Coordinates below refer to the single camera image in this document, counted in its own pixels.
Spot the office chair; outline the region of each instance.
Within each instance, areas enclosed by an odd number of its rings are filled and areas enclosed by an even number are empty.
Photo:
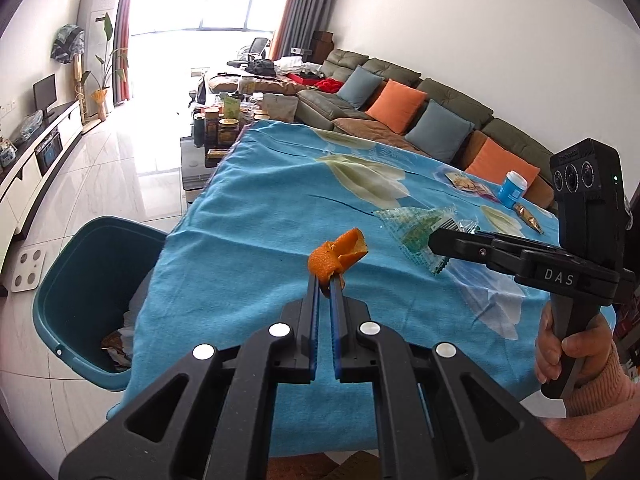
[[[246,52],[241,54],[240,59],[233,61],[227,61],[226,64],[235,68],[240,68],[241,65],[247,64],[253,61],[256,57],[264,58],[264,51],[269,45],[268,38],[255,38],[249,47],[244,47],[240,52],[246,49]]]

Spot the teal trash bin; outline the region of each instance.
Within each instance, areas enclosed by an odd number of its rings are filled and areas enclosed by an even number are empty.
[[[124,390],[130,370],[118,372],[102,338],[122,327],[129,300],[153,269],[166,234],[122,218],[85,224],[62,249],[33,302],[33,323],[44,344],[73,371],[101,388]]]

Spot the white drawer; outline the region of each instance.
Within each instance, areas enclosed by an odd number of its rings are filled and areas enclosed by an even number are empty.
[[[5,198],[0,202],[0,269],[2,269],[2,261],[6,256],[17,224],[18,222],[9,206],[9,201]]]
[[[38,167],[35,155],[31,155],[29,160],[22,167],[22,171],[14,178],[2,201],[7,200],[11,206],[14,216],[20,218],[24,208],[29,203],[31,195],[38,187],[42,175]]]
[[[80,117],[80,108],[74,107],[73,110],[58,123],[58,131],[60,132],[60,141],[62,142],[62,146],[68,145],[68,143],[76,136],[76,133],[81,129],[82,119]]]

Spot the camera lens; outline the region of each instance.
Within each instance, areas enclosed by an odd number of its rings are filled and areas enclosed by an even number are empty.
[[[593,186],[593,168],[588,162],[582,165],[582,181],[586,187]]]
[[[570,192],[578,191],[578,171],[573,164],[569,164],[564,170],[564,178],[566,179],[566,188]]]
[[[564,181],[562,180],[562,173],[556,171],[554,173],[554,185],[558,191],[562,191],[562,186],[564,186]]]

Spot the gray pillow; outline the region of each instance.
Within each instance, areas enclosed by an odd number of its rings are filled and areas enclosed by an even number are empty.
[[[474,124],[440,106],[433,99],[404,138],[436,160],[449,164]]]
[[[358,110],[384,80],[385,78],[357,66],[336,95]]]

